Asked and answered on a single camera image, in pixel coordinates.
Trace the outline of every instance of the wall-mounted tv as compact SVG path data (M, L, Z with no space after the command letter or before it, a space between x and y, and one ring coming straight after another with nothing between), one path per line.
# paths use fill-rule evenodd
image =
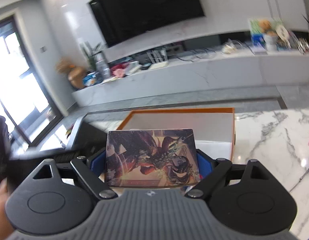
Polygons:
M109 47L141 33L204 16L199 0L92 0Z

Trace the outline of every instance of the human hand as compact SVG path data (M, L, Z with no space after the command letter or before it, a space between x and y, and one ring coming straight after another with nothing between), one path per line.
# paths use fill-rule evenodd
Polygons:
M0 184L0 240L6 239L14 231L4 211L8 197L7 180L5 179Z

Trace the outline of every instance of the metal screw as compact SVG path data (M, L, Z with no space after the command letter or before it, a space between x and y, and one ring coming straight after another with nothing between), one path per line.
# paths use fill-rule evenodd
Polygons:
M200 198L203 196L203 191L199 189L192 189L188 192L188 196L192 198Z
M115 192L111 189L103 190L99 193L99 196L104 199L113 198L115 196Z

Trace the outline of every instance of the orange box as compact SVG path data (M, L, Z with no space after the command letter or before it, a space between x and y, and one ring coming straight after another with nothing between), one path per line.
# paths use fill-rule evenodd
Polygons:
M192 129L196 148L211 158L232 161L234 108L183 108L131 111L117 130Z

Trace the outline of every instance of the black door frame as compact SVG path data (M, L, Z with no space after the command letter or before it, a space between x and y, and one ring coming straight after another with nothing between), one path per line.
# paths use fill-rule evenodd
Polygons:
M53 113L55 114L55 118L42 130L42 132L32 141L30 142L29 138L25 135L25 133L22 131L22 129L14 122L14 120L11 120L14 125L15 125L15 129L17 130L17 132L19 133L19 135L29 144L29 147L35 147L37 146L44 138L45 136L62 120L63 115L60 112L59 108L56 106L56 104L54 103L53 99L51 98L51 96L49 95L47 89L45 88L41 78L39 77L39 75L37 74L36 68L32 62L32 60L29 57L28 51L23 43L23 39L22 39L22 34L19 32L19 29L17 27L16 21L15 21L15 16L12 15L10 17L5 18L4 20L0 21L0 27L3 27L4 25L7 25L9 23L12 23L13 26L13 30L16 33L17 39L19 41L22 53L24 54L24 57L29 65L29 69L27 71L25 71L23 74L21 74L20 76L24 77L27 76L30 73L33 73L33 76L35 77L36 81L38 82L38 85L40 86L43 94L45 95L45 97L48 100L48 103L50 105L50 107L53 110ZM4 107L4 111L6 112L7 116L12 119L11 115L8 113L7 109Z

